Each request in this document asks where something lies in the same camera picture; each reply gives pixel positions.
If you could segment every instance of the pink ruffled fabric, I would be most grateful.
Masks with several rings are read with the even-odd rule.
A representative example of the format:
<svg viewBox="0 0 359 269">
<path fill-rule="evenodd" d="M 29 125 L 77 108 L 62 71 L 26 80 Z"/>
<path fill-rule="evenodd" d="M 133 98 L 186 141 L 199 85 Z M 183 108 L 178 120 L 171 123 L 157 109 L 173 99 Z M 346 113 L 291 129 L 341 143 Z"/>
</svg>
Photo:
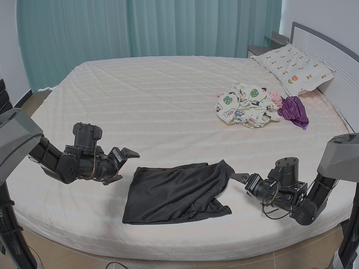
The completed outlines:
<svg viewBox="0 0 359 269">
<path fill-rule="evenodd" d="M 281 109 L 283 106 L 281 96 L 278 95 L 278 93 L 276 93 L 276 92 L 270 92 L 268 95 L 269 95 L 271 101 L 278 107 L 278 109 Z"/>
</svg>

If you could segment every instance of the bed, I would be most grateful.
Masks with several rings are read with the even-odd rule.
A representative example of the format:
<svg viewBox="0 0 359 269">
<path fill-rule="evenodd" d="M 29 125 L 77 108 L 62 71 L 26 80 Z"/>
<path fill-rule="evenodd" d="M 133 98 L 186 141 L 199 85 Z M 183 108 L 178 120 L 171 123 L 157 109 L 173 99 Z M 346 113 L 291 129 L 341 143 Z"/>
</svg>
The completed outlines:
<svg viewBox="0 0 359 269">
<path fill-rule="evenodd" d="M 298 30 L 293 30 L 291 41 L 298 47 L 309 51 L 305 45 L 314 45 L 319 53 L 325 50 L 316 40 L 325 45 L 328 42 L 323 37 L 299 24 L 293 27 Z M 316 37 L 312 44 L 309 35 Z M 335 60 L 334 51 L 324 53 L 327 60 Z M 348 53 L 340 49 L 340 55 Z M 339 71 L 333 81 L 340 82 L 351 70 Z M 277 221 L 266 218 L 260 204 L 246 195 L 244 186 L 230 180 L 217 199 L 231 208 L 231 215 L 176 225 L 122 223 L 128 188 L 138 166 L 169 168 L 224 159 L 237 173 L 256 172 L 266 177 L 277 159 L 295 156 L 300 160 L 300 180 L 310 184 L 327 141 L 352 131 L 349 124 L 353 127 L 356 117 L 347 115 L 343 103 L 334 106 L 330 102 L 335 100 L 333 91 L 325 84 L 321 86 L 323 93 L 314 90 L 300 96 L 310 120 L 306 130 L 286 120 L 254 130 L 227 125 L 214 114 L 216 94 L 238 81 L 286 96 L 281 84 L 248 58 L 138 57 L 79 65 L 47 97 L 33 120 L 59 149 L 73 144 L 72 127 L 84 122 L 103 129 L 98 145 L 105 152 L 113 146 L 127 147 L 141 158 L 128 160 L 121 169 L 123 179 L 109 186 L 83 180 L 61 184 L 24 159 L 8 178 L 20 224 L 97 255 L 211 261 L 272 252 L 347 219 L 354 183 L 339 182 L 320 217 L 304 227 L 289 217 Z"/>
</svg>

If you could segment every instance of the curtain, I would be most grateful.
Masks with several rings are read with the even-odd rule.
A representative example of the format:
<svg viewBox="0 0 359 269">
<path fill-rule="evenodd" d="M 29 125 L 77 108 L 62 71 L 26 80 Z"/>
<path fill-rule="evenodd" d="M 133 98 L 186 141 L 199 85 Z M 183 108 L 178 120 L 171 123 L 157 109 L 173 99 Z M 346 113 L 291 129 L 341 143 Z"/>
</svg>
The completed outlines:
<svg viewBox="0 0 359 269">
<path fill-rule="evenodd" d="M 85 61 L 138 56 L 246 57 L 278 31 L 282 0 L 18 0 L 33 92 Z"/>
</svg>

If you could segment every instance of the white label sticker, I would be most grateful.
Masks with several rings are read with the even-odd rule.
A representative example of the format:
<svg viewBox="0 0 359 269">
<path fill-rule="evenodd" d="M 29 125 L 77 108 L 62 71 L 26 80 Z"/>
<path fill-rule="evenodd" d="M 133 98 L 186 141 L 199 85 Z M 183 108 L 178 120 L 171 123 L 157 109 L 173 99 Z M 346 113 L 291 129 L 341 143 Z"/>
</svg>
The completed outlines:
<svg viewBox="0 0 359 269">
<path fill-rule="evenodd" d="M 254 189 L 254 187 L 256 186 L 256 184 L 257 184 L 259 178 L 260 178 L 260 176 L 258 175 L 258 176 L 256 177 L 256 179 L 254 180 L 254 182 L 252 183 L 252 185 L 250 186 L 250 190 L 253 190 L 253 189 Z"/>
<path fill-rule="evenodd" d="M 119 156 L 119 153 L 117 152 L 117 150 L 116 149 L 113 149 L 113 154 L 117 157 L 117 159 L 119 160 L 119 162 L 121 162 L 122 161 L 122 158 Z"/>
</svg>

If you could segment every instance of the white cartoon garment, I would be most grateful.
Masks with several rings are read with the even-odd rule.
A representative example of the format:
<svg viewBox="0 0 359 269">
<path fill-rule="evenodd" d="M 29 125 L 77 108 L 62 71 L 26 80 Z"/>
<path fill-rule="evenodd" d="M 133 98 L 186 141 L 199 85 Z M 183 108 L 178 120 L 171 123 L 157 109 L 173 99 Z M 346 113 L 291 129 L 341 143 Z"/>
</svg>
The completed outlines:
<svg viewBox="0 0 359 269">
<path fill-rule="evenodd" d="M 277 109 L 262 88 L 235 83 L 231 86 L 230 92 L 224 92 L 219 98 L 215 113 L 227 124 L 243 124 L 249 128 L 258 128 L 271 120 L 280 122 Z"/>
</svg>

